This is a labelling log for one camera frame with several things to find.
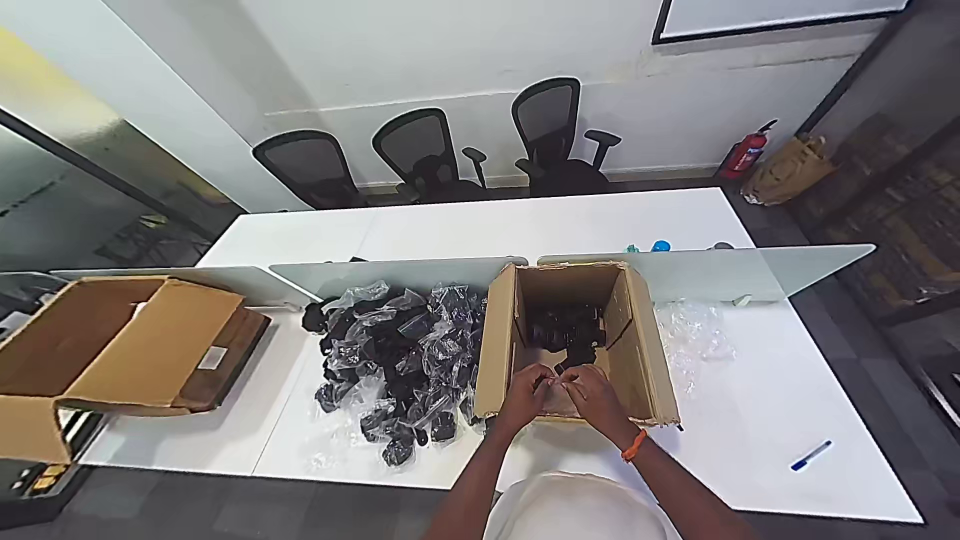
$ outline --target white table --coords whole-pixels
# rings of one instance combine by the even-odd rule
[[[726,241],[752,247],[716,188],[243,216],[201,265],[608,253],[666,239],[674,250]],[[228,402],[196,417],[120,418],[84,463],[271,478],[448,488],[480,438],[462,430],[442,448],[387,472],[373,448],[336,468],[310,456],[333,445],[312,395],[322,381],[316,338],[296,314],[279,313]],[[703,366],[694,392],[678,396],[684,432],[657,441],[734,508],[919,523],[793,307],[724,312],[732,362]],[[797,457],[824,439],[833,447],[800,473]],[[638,489],[642,480],[590,429],[534,425],[507,454],[499,489],[540,471],[590,472]]]

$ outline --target fire extinguisher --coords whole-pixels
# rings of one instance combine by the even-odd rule
[[[767,144],[767,132],[777,123],[777,118],[767,122],[762,128],[756,130],[756,133],[743,137],[743,140],[733,145],[724,158],[720,168],[717,169],[717,176],[726,179],[736,179],[754,164],[760,154],[763,154],[763,147]]]

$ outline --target human arm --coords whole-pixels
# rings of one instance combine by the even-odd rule
[[[500,413],[464,472],[434,514],[422,540],[481,540],[503,458],[516,434],[543,409],[547,387],[557,380],[542,364],[531,364],[510,380]]]
[[[640,434],[603,370],[593,364],[564,371],[561,384],[577,411],[620,451]],[[683,465],[647,437],[631,461],[684,540],[754,540],[750,525]]]

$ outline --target pen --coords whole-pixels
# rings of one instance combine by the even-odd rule
[[[794,472],[800,471],[801,469],[803,469],[803,467],[806,467],[806,465],[807,465],[810,461],[812,461],[814,457],[822,454],[822,453],[823,453],[827,448],[829,448],[830,445],[832,445],[832,444],[833,444],[833,441],[827,439],[827,440],[824,441],[820,446],[818,446],[817,448],[811,450],[809,454],[801,457],[800,460],[798,460],[798,461],[797,461],[796,463],[794,463],[793,465],[790,465],[790,469],[792,469]]]

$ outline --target black mesh chair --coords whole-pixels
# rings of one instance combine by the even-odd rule
[[[272,136],[253,147],[253,157],[315,209],[368,206],[353,183],[340,143],[331,134],[297,130]]]
[[[407,199],[453,203],[488,198],[480,165],[487,156],[475,148],[464,148],[480,185],[461,180],[450,126],[440,109],[411,110],[387,122],[373,135],[373,150],[403,180],[397,191]]]
[[[523,90],[514,100],[512,112],[527,158],[516,166],[530,178],[531,197],[587,195],[606,191],[607,177],[600,165],[607,150],[620,137],[597,130],[584,136],[595,140],[593,164],[571,160],[570,150],[577,134],[580,81],[558,77],[540,81]]]

